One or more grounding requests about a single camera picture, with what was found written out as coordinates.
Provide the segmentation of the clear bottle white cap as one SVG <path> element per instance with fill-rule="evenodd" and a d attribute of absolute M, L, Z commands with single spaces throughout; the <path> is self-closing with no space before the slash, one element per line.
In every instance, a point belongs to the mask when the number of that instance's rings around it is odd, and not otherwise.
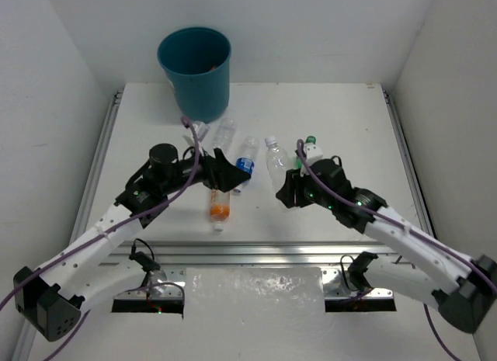
<path fill-rule="evenodd" d="M 286 181 L 287 170 L 291 169 L 290 158 L 287 152 L 279 145 L 276 137 L 267 137 L 265 143 L 267 147 L 266 167 L 273 184 L 273 189 L 278 193 Z"/>

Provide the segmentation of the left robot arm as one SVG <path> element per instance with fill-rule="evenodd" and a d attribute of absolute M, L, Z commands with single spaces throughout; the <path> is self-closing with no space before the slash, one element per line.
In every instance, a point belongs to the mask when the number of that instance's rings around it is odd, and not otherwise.
<path fill-rule="evenodd" d="M 135 238 L 191 185 L 227 193 L 250 180 L 229 162 L 221 149 L 213 154 L 195 148 L 180 158 L 172 144 L 156 144 L 100 219 L 57 256 L 32 270 L 22 267 L 13 276 L 16 310 L 49 342 L 66 336 L 97 301 L 144 282 L 160 266 L 142 252 L 123 261 L 116 279 L 90 280 L 96 268 L 123 242 Z"/>

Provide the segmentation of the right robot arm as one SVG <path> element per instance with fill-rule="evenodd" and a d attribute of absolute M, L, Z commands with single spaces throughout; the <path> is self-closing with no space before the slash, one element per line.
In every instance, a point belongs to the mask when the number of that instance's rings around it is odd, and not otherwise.
<path fill-rule="evenodd" d="M 288 209 L 316 204 L 344 227 L 383 243 L 412 268 L 396 267 L 373 252 L 361 252 L 347 269 L 359 291 L 383 287 L 437 310 L 456 329 L 474 334 L 496 301 L 496 262 L 475 259 L 413 226 L 387 202 L 351 185 L 335 156 L 315 162 L 310 172 L 288 169 L 276 181 L 276 198 Z"/>

